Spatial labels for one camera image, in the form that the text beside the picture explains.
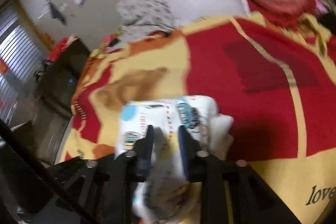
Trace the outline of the white cartoon print baby garment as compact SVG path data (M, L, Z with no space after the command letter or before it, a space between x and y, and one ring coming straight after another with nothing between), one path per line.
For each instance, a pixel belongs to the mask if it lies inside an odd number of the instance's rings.
M131 101L120 114L116 155L132 149L154 128L150 173L137 185L133 212L144 223L195 221L201 186L187 182L183 173L178 143L178 128L184 126L201 149L224 160L233 143L229 134L231 116L219 112L216 101L208 96L183 96L158 101Z

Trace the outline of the dark wooden table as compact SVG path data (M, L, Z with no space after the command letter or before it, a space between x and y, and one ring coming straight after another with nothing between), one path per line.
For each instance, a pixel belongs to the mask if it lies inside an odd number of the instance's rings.
M77 38L55 62L44 60L41 69L34 73L37 82L35 96L51 110L70 117L71 98L90 53Z

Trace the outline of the red yellow rose blanket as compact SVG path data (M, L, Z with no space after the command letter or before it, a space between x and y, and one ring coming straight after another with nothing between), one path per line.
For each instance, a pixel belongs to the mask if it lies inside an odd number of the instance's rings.
M112 153L131 100L198 95L234 119L228 157L248 161L300 222L314 223L335 196L335 32L310 14L291 31L255 12L94 50L60 159Z

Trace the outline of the red gift bag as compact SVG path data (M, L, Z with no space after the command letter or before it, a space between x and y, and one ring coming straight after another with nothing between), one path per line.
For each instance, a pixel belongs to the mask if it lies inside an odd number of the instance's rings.
M115 45L120 42L118 38L119 34L111 34L108 36L104 36L102 40L102 48L105 52L109 52Z

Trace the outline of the red cloth on table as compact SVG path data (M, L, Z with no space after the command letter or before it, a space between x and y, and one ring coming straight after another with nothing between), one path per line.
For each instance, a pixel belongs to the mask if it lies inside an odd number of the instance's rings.
M66 38L62 38L56 45L52 48L47 60L50 62L55 62L59 56L75 41L77 37L71 35Z

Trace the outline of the barred window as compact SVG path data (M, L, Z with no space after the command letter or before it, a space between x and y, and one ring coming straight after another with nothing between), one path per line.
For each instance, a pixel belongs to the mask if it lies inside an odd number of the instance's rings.
M22 26L12 5L1 9L1 120L9 124L21 110L32 110L33 76L44 56Z

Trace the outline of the black item on wall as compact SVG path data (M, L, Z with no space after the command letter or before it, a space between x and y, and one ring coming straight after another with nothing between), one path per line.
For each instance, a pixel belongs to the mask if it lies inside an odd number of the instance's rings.
M53 19L57 19L64 26L67 26L66 17L51 1L49 1L49 8L50 8L51 17Z

